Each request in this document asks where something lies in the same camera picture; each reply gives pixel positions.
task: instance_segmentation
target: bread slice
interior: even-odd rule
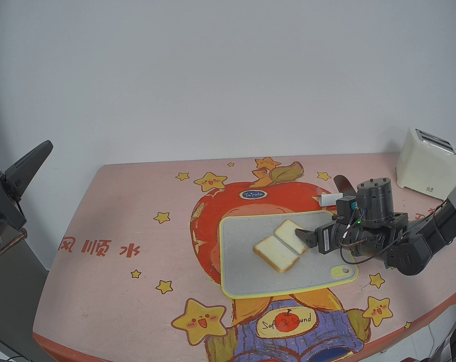
[[[275,236],[269,236],[260,241],[253,251],[279,273],[288,271],[300,259]]]
[[[295,234],[297,228],[305,229],[291,220],[285,220],[282,225],[275,229],[275,236],[292,248],[296,253],[302,255],[309,248]]]

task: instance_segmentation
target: cartoon girl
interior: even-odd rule
[[[289,167],[295,169],[276,168],[281,169],[278,171],[281,176],[278,180],[265,181],[265,186],[269,183],[263,188],[267,196],[261,199],[240,197],[254,188],[252,183],[233,183],[223,190],[213,189],[196,204],[190,223],[193,248],[214,282],[221,281],[218,228],[222,219],[322,209],[317,197],[328,192],[312,184],[294,182],[303,174],[303,168],[299,163],[286,166]],[[227,334],[205,339],[210,362],[335,361],[359,352],[370,339],[370,320],[362,316],[363,311],[344,310],[340,300],[327,288],[236,299],[232,306],[232,326]]]

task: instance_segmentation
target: label sticker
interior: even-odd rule
[[[323,245],[325,246],[325,252],[330,249],[330,243],[328,241],[328,229],[323,230]]]
[[[257,200],[259,198],[263,198],[268,196],[268,193],[265,192],[264,190],[247,190],[244,192],[241,192],[239,194],[241,198],[244,198],[245,200]]]

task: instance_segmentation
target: toaster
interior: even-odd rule
[[[410,128],[397,161],[397,184],[445,200],[456,186],[456,147]]]

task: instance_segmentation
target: cartoon print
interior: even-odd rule
[[[252,173],[259,178],[250,185],[250,188],[261,188],[278,183],[289,183],[303,176],[303,166],[295,161],[288,166],[279,166],[280,162],[273,161],[270,157],[263,160],[255,159],[256,170]]]
[[[364,311],[362,316],[372,319],[374,326],[379,327],[383,319],[392,318],[393,316],[392,311],[389,310],[390,302],[389,298],[379,300],[369,296],[367,298],[367,310]]]
[[[132,278],[133,279],[139,279],[139,275],[142,274],[142,272],[139,272],[137,269],[135,271],[131,272]]]
[[[157,216],[154,217],[154,220],[157,220],[159,222],[159,224],[162,224],[165,221],[171,221],[171,219],[169,218],[169,212],[166,212],[166,213],[158,212]]]
[[[281,162],[273,161],[271,157],[265,157],[262,160],[255,159],[257,169],[268,169],[273,170],[277,166],[281,165]]]
[[[161,293],[164,295],[165,293],[172,291],[171,283],[172,281],[159,281],[159,285],[156,287],[156,289],[161,291]]]
[[[324,181],[327,181],[329,178],[332,178],[327,174],[327,172],[323,172],[323,173],[317,172],[317,174],[318,174],[317,178],[321,178]]]
[[[195,231],[193,231],[193,244],[195,245],[195,251],[196,251],[196,254],[199,253],[199,248],[200,246],[202,246],[203,244],[206,244],[206,241],[203,241],[203,240],[198,240],[196,238],[196,233]]]
[[[183,179],[188,179],[189,178],[189,173],[179,173],[175,178],[179,178],[181,181]]]
[[[299,162],[281,166],[266,157],[256,160],[256,165],[255,183],[226,184],[222,193],[213,189],[193,209],[190,221],[193,249],[201,267],[218,284],[221,282],[219,223],[223,218],[335,211],[335,207],[321,208],[318,203],[319,195],[328,191],[296,182],[303,175]],[[262,187],[259,181],[264,178],[267,178],[263,183],[266,196],[260,199],[241,196],[253,184]],[[361,309],[345,310],[328,288],[236,299],[232,300],[232,306],[232,325],[226,334],[206,336],[204,340],[210,362],[326,362],[356,353],[370,340],[370,318],[365,318]]]
[[[221,323],[225,312],[223,305],[206,306],[195,299],[188,299],[184,314],[173,320],[171,326],[186,331],[189,344],[196,346],[208,335],[226,335],[226,328]]]
[[[382,283],[385,283],[385,280],[381,278],[381,274],[369,275],[370,276],[370,285],[380,288]]]
[[[228,177],[226,176],[216,176],[212,172],[207,172],[203,178],[196,179],[195,184],[201,185],[201,190],[203,192],[209,192],[212,189],[225,189],[225,184],[223,181],[226,181]]]

